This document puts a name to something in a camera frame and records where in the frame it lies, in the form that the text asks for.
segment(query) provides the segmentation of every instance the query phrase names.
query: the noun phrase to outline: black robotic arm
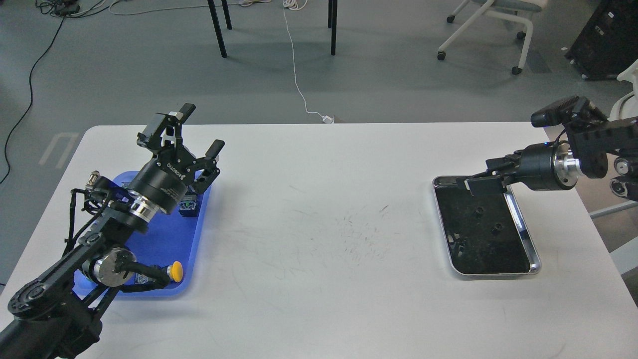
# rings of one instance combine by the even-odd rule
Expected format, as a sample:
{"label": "black robotic arm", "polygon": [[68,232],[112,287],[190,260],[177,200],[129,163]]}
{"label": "black robotic arm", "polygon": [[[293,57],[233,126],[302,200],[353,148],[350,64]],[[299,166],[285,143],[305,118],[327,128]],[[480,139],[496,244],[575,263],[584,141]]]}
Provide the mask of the black robotic arm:
{"label": "black robotic arm", "polygon": [[[215,140],[202,158],[182,144],[181,126],[194,110],[187,103],[179,112],[157,114],[138,134],[138,145],[153,156],[127,188],[94,171],[85,189],[71,191],[64,254],[9,301],[15,319],[0,333],[0,359],[74,358],[100,339],[101,317],[119,291],[161,289],[181,280],[172,277],[171,266],[136,262],[126,241],[135,231],[145,233],[158,211],[170,213],[187,192],[206,191],[219,174],[223,141]],[[197,170],[203,171],[195,178]],[[93,217],[73,234],[77,193]],[[73,292],[77,270],[97,284],[84,298]],[[126,285],[134,273],[149,277],[148,283]]]}
{"label": "black robotic arm", "polygon": [[531,116],[534,127],[562,125],[555,141],[532,144],[510,155],[486,160],[485,172],[460,178],[473,195],[504,193],[522,182],[532,190],[569,190],[579,176],[604,178],[607,154],[615,155],[619,176],[610,182],[618,197],[638,201],[638,118],[608,121],[587,98],[564,98]]}

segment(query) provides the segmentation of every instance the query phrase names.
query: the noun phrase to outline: metal tray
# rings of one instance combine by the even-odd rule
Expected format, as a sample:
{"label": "metal tray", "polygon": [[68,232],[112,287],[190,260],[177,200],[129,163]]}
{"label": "metal tray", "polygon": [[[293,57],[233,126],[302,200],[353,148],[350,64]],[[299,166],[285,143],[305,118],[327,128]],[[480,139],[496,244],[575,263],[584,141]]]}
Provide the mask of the metal tray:
{"label": "metal tray", "polygon": [[540,259],[516,198],[472,196],[459,188],[457,177],[433,181],[448,258],[453,269],[469,279],[517,277],[540,271]]}

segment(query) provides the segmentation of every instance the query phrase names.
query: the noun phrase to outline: table leg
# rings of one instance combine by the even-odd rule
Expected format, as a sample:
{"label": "table leg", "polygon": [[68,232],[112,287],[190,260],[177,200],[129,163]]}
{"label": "table leg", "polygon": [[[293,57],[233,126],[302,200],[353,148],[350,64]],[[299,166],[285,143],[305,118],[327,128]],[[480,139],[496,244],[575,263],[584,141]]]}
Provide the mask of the table leg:
{"label": "table leg", "polygon": [[332,2],[332,44],[330,46],[330,54],[335,55],[337,44],[337,0]]}
{"label": "table leg", "polygon": [[332,27],[332,0],[328,0],[328,28]]}
{"label": "table leg", "polygon": [[215,0],[208,0],[208,8],[211,11],[212,24],[215,27],[215,35],[217,35],[217,42],[219,43],[219,51],[221,52],[221,57],[226,58],[226,46],[224,46],[224,38],[221,37],[221,28],[219,27],[217,10],[215,10]]}
{"label": "table leg", "polygon": [[230,14],[228,13],[228,1],[221,0],[221,7],[224,9],[224,17],[226,18],[226,27],[229,30],[232,30],[233,25],[230,23]]}

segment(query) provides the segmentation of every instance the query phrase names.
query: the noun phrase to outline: cylindrical joint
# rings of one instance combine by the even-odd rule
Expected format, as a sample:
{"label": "cylindrical joint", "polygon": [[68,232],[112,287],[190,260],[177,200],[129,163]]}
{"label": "cylindrical joint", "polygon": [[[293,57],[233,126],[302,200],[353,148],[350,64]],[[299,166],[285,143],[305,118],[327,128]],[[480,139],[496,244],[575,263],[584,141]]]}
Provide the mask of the cylindrical joint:
{"label": "cylindrical joint", "polygon": [[521,153],[516,178],[534,191],[569,190],[580,175],[580,162],[569,144],[532,144]]}
{"label": "cylindrical joint", "polygon": [[163,212],[170,213],[188,190],[184,181],[192,181],[192,177],[192,174],[182,173],[170,163],[158,167],[151,160],[129,183],[128,190],[135,191],[158,205]]}
{"label": "cylindrical joint", "polygon": [[614,168],[621,176],[636,177],[638,174],[638,158],[618,157],[614,161]]}
{"label": "cylindrical joint", "polygon": [[132,261],[136,260],[135,254],[128,249],[113,248],[109,253],[93,264],[90,278],[108,287],[119,287],[126,283],[133,276],[133,272],[115,271],[115,261],[119,255],[128,255]]}
{"label": "cylindrical joint", "polygon": [[556,179],[566,187],[572,188],[576,185],[578,177],[583,176],[581,172],[581,161],[574,158],[574,153],[567,143],[561,143],[554,151],[554,172]]}
{"label": "cylindrical joint", "polygon": [[615,195],[622,198],[627,198],[627,187],[621,181],[618,181],[616,178],[612,179],[609,182],[609,188],[614,192]]}
{"label": "cylindrical joint", "polygon": [[153,219],[153,216],[155,216],[155,213],[157,213],[158,210],[162,210],[157,204],[154,204],[148,198],[135,191],[130,192],[135,195],[136,198],[133,201],[129,212],[132,215],[141,218],[144,222],[149,223]]}

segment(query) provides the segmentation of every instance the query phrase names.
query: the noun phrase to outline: cable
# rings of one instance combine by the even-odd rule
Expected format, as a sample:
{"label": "cable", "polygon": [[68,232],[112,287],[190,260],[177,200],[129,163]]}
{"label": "cable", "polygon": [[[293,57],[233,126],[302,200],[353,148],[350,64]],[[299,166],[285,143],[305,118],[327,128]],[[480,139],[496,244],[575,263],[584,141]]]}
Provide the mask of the cable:
{"label": "cable", "polygon": [[283,0],[283,7],[292,11],[299,11],[304,8],[304,6],[308,4],[308,0],[300,7],[297,3],[297,0]]}
{"label": "cable", "polygon": [[33,70],[36,68],[36,65],[40,62],[40,60],[44,57],[44,55],[47,54],[47,52],[51,49],[51,47],[53,46],[53,43],[56,41],[57,38],[57,34],[60,33],[60,29],[62,28],[62,24],[64,24],[64,17],[62,18],[62,21],[60,21],[60,26],[57,27],[57,31],[56,34],[53,36],[53,40],[51,40],[51,43],[48,45],[47,49],[44,50],[44,53],[38,57],[38,59],[36,60],[36,62],[33,64],[33,66],[31,67],[31,71],[29,72],[29,107],[27,107],[27,110],[24,111],[24,113],[22,114],[22,116],[20,117],[20,119],[18,120],[18,122],[15,123],[15,125],[13,126],[13,128],[11,129],[11,131],[9,131],[9,135],[7,135],[6,137],[6,141],[4,142],[4,161],[6,162],[6,166],[7,166],[7,171],[6,174],[4,175],[4,177],[2,178],[2,180],[0,180],[0,185],[2,183],[4,183],[4,181],[6,180],[6,178],[9,176],[9,173],[11,173],[11,164],[9,163],[9,156],[7,155],[7,149],[9,146],[9,139],[11,138],[11,134],[13,133],[13,131],[16,129],[16,127],[18,127],[18,125],[20,124],[20,122],[22,122],[22,120],[24,119],[24,117],[27,115],[27,113],[29,112],[29,110],[31,110],[31,106],[33,106],[33,83],[32,83],[32,78],[33,78]]}
{"label": "cable", "polygon": [[[194,8],[207,8],[208,5],[196,5],[196,6],[182,6],[182,7],[178,7],[178,8],[162,8],[162,9],[153,9],[153,10],[146,10],[146,11],[140,11],[140,12],[136,12],[136,13],[116,13],[113,12],[112,8],[113,5],[120,3],[122,0],[115,0],[109,7],[108,7],[108,12],[112,13],[113,15],[141,15],[143,13],[152,13],[152,12],[156,12],[156,11],[165,11],[165,10],[180,10],[180,9],[194,9]],[[228,5],[239,5],[241,7],[247,7],[247,6],[251,6],[252,4],[256,4],[256,3],[269,3],[272,0],[241,0],[238,3],[232,3],[232,4],[228,4]]]}
{"label": "cable", "polygon": [[634,97],[634,96],[635,96],[635,94],[632,91],[632,92],[626,94],[625,96],[623,96],[620,100],[618,100],[619,104],[618,104],[618,108],[616,109],[616,119],[620,119],[620,114],[621,114],[621,112],[623,112],[623,107],[625,106],[627,101],[629,101],[629,99],[631,97]]}
{"label": "cable", "polygon": [[292,35],[290,34],[290,28],[288,27],[288,19],[286,18],[286,9],[287,9],[286,7],[283,8],[283,18],[286,21],[286,31],[288,31],[288,37],[290,39],[290,47],[292,48],[292,72],[295,75],[295,86],[297,86],[297,91],[301,95],[301,98],[304,99],[304,108],[306,109],[307,114],[317,114],[321,116],[324,123],[332,123],[334,122],[334,119],[332,119],[330,116],[324,116],[320,114],[319,112],[315,112],[315,111],[308,111],[308,104],[306,103],[306,97],[304,96],[304,94],[301,93],[301,90],[299,89],[299,84],[297,83],[297,67],[295,66],[295,44],[292,42]]}

